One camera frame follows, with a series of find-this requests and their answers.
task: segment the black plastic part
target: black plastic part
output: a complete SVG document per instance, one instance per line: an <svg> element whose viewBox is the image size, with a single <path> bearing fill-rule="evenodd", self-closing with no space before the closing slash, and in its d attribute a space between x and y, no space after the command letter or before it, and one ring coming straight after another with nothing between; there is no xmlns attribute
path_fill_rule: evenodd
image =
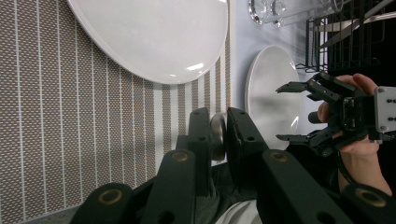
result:
<svg viewBox="0 0 396 224"><path fill-rule="evenodd" d="M262 223L352 223L290 153L266 150L262 160L257 199Z"/></svg>
<svg viewBox="0 0 396 224"><path fill-rule="evenodd" d="M341 194L342 205L354 223L395 223L396 200L379 189L348 185Z"/></svg>
<svg viewBox="0 0 396 224"><path fill-rule="evenodd" d="M188 150L165 154L140 223L193 223L195 156Z"/></svg>
<svg viewBox="0 0 396 224"><path fill-rule="evenodd" d="M336 164L338 167L338 172L341 173L341 175L344 177L346 182L348 182L349 184L357 184L358 183L353 178L353 176L347 171L347 168L344 165L343 159L341 158L340 152L338 152Z"/></svg>
<svg viewBox="0 0 396 224"><path fill-rule="evenodd" d="M318 112L311 112L308 115L309 122L313 124L322 123L318 117Z"/></svg>
<svg viewBox="0 0 396 224"><path fill-rule="evenodd" d="M196 158L196 193L197 196L212 195L211 184L211 136L209 111L199 108L190 113L188 150Z"/></svg>
<svg viewBox="0 0 396 224"><path fill-rule="evenodd" d="M276 92L303 92L306 91L306 83L303 82L289 82L278 89L276 89Z"/></svg>
<svg viewBox="0 0 396 224"><path fill-rule="evenodd" d="M308 135L277 134L276 137L283 141L289 141L291 145L306 146L317 156L328 157L337 151L340 145L349 141L345 137L332 139L332 136L340 131L341 129L338 126L328 126L323 130L316 130Z"/></svg>
<svg viewBox="0 0 396 224"><path fill-rule="evenodd" d="M189 147L189 137L187 135L179 135L177 137L175 150L187 149Z"/></svg>
<svg viewBox="0 0 396 224"><path fill-rule="evenodd" d="M326 102L335 102L340 98L340 95L334 91L330 91L326 87L320 85L319 83L308 80L308 90L311 92L309 95L311 100L318 101L324 100Z"/></svg>
<svg viewBox="0 0 396 224"><path fill-rule="evenodd" d="M343 81L338 80L336 77L332 77L324 71L314 75L310 80L317 81L324 88L336 92L342 97L355 96L356 88L346 84Z"/></svg>
<svg viewBox="0 0 396 224"><path fill-rule="evenodd" d="M269 147L247 112L228 108L226 140L227 160L235 186L239 189L244 181L255 182L257 176L250 171L256 170L257 160Z"/></svg>
<svg viewBox="0 0 396 224"><path fill-rule="evenodd" d="M358 128L375 128L374 96L360 96L355 98L355 117Z"/></svg>
<svg viewBox="0 0 396 224"><path fill-rule="evenodd" d="M129 223L134 219L131 206L132 189L124 184L103 185L88 196L73 216L71 224L113 224Z"/></svg>

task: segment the glass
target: glass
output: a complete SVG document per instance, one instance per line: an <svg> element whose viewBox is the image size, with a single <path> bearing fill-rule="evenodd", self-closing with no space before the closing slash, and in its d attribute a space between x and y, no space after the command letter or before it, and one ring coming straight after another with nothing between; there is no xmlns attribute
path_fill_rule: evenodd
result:
<svg viewBox="0 0 396 224"><path fill-rule="evenodd" d="M259 25L281 27L339 12L343 5L344 0L249 0L249 12Z"/></svg>

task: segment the human hand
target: human hand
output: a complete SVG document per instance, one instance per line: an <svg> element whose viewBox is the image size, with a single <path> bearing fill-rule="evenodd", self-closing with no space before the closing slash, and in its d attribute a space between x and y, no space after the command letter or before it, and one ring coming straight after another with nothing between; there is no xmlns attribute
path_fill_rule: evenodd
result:
<svg viewBox="0 0 396 224"><path fill-rule="evenodd" d="M374 95L375 88L377 87L369 77L362 74L340 76L337 78L370 95ZM323 103L319 106L318 118L321 122L327 122L329 120L329 105L327 103ZM342 147L340 149L340 155L346 169L355 181L380 189L388 195L392 195L392 191L381 173L378 156L376 154L378 149L379 144L371 142L368 136L366 136L360 141ZM338 184L340 189L348 185L340 172L338 174Z"/></svg>

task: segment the finger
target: finger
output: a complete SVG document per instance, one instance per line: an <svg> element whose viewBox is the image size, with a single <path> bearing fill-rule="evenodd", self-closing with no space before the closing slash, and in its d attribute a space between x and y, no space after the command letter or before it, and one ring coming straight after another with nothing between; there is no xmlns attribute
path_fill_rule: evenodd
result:
<svg viewBox="0 0 396 224"><path fill-rule="evenodd" d="M361 87L358 85L358 83L356 83L356 81L353 79L353 76L350 75L343 75L343 76L339 76L336 77L338 80L345 82L346 84L349 84L355 88L360 89Z"/></svg>
<svg viewBox="0 0 396 224"><path fill-rule="evenodd" d="M370 95L374 95L375 88L378 86L367 76L362 74L353 75L353 80L361 87L364 92Z"/></svg>
<svg viewBox="0 0 396 224"><path fill-rule="evenodd" d="M332 136L332 139L335 139L335 138L337 138L337 137L339 137L339 136L341 136L341 135L343 135L344 134L344 132L343 131L340 131L339 133L336 133L335 135L333 135Z"/></svg>
<svg viewBox="0 0 396 224"><path fill-rule="evenodd" d="M322 123L327 123L329 121L329 104L322 103L318 108L318 119Z"/></svg>

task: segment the screw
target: screw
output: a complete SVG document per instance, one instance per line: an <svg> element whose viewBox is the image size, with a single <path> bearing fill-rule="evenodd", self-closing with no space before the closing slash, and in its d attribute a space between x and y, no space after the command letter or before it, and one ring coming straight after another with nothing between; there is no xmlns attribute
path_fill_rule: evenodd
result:
<svg viewBox="0 0 396 224"><path fill-rule="evenodd" d="M288 160L288 156L286 156L285 154L280 153L280 152L273 152L270 154L270 156L277 161L287 161Z"/></svg>
<svg viewBox="0 0 396 224"><path fill-rule="evenodd" d="M355 189L355 195L362 202L368 203L374 207L381 208L387 205L387 201L385 201L385 199L383 199L381 196L368 189Z"/></svg>
<svg viewBox="0 0 396 224"><path fill-rule="evenodd" d="M171 157L174 161L186 161L189 155L185 152L175 152Z"/></svg>
<svg viewBox="0 0 396 224"><path fill-rule="evenodd" d="M386 91L386 89L385 88L378 88L378 92L379 93L381 93L381 92L385 92Z"/></svg>
<svg viewBox="0 0 396 224"><path fill-rule="evenodd" d="M379 127L379 129L384 132L387 131L389 128L387 126L381 126Z"/></svg>
<svg viewBox="0 0 396 224"><path fill-rule="evenodd" d="M108 189L99 195L98 202L104 205L111 205L117 203L121 197L122 191L120 189Z"/></svg>

